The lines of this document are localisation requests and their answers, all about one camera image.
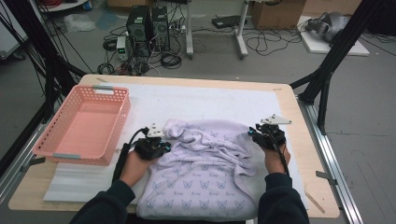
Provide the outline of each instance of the sleeve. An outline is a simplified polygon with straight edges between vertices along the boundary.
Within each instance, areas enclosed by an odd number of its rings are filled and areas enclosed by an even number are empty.
[[[265,177],[267,188],[260,198],[259,223],[309,223],[300,194],[292,187],[291,178],[283,174]]]
[[[70,223],[125,223],[126,206],[134,199],[134,192],[121,180],[116,180],[107,191],[99,192],[87,202]]]

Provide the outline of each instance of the cardboard box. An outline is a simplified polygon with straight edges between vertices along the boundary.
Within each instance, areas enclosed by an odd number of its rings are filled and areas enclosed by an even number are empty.
[[[303,14],[321,15],[323,12],[338,11],[344,15],[353,15],[361,0],[307,0]]]
[[[107,0],[109,7],[131,8],[132,6],[151,6],[151,0]]]
[[[258,30],[295,29],[306,0],[283,0],[279,4],[255,3],[251,20]]]

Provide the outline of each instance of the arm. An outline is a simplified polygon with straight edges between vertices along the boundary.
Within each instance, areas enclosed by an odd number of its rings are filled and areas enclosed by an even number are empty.
[[[280,146],[287,164],[290,154],[286,145]],[[285,175],[285,168],[277,152],[263,148],[268,176],[266,192],[260,198],[259,223],[309,223],[300,194],[292,187],[291,178]]]
[[[119,180],[107,190],[99,192],[87,202],[70,223],[125,223],[126,206],[134,199],[131,187],[145,174],[155,161],[143,161],[131,152],[122,169]]]

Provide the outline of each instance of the table leg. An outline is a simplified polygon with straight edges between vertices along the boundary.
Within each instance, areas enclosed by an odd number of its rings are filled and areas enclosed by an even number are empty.
[[[248,0],[245,0],[243,3],[242,12],[241,12],[241,21],[239,22],[239,27],[235,30],[236,40],[238,42],[239,48],[241,49],[241,59],[248,56],[248,50],[245,45],[244,38],[242,37],[242,32],[244,31],[245,19],[247,18],[248,13]]]
[[[194,49],[192,46],[192,29],[191,29],[191,10],[190,10],[191,0],[187,1],[187,25],[186,25],[186,51],[187,56],[192,59],[192,54]]]

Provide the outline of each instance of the floor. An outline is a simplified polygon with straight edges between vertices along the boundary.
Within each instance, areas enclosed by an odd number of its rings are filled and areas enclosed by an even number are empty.
[[[65,13],[85,13],[93,21],[98,21],[104,10],[96,8],[85,12],[73,9]],[[57,20],[62,15],[54,15],[54,19]],[[118,19],[108,30],[95,29],[66,36],[87,65],[95,71],[105,58],[102,48],[103,37],[125,22],[124,19]],[[202,18],[193,22],[204,27],[212,27],[209,20]],[[245,35],[244,38],[247,40],[254,36],[257,35]],[[282,33],[282,37],[293,38],[289,33]],[[347,56],[335,71],[330,87],[326,131],[363,221],[395,223],[396,151],[393,141],[396,118],[393,112],[396,108],[396,43],[381,43],[367,36],[362,38],[360,42],[371,54],[369,57]],[[179,54],[182,65],[175,70],[158,67],[158,71],[152,69],[146,76],[290,84],[315,71],[326,56],[308,53],[303,42],[299,42],[289,43],[285,49],[275,51],[269,56],[261,56],[249,49],[249,55],[240,60],[233,36],[195,32],[196,52],[193,59],[189,60],[183,53],[183,39],[179,40],[182,47]],[[253,39],[249,43],[252,46],[257,45],[257,40]],[[270,49],[279,49],[285,45],[282,41],[268,42]],[[72,64],[88,71],[71,47],[67,46],[65,50]],[[0,62],[0,70],[1,158],[42,105],[44,97],[29,60]],[[298,88],[295,93],[303,90],[304,87]],[[10,211],[4,204],[0,206],[0,214],[1,219],[7,220],[7,223],[38,223],[42,221],[41,215],[48,220],[61,218],[66,222],[73,216],[73,213],[33,214]],[[339,217],[334,220],[311,221],[343,223],[345,219]]]

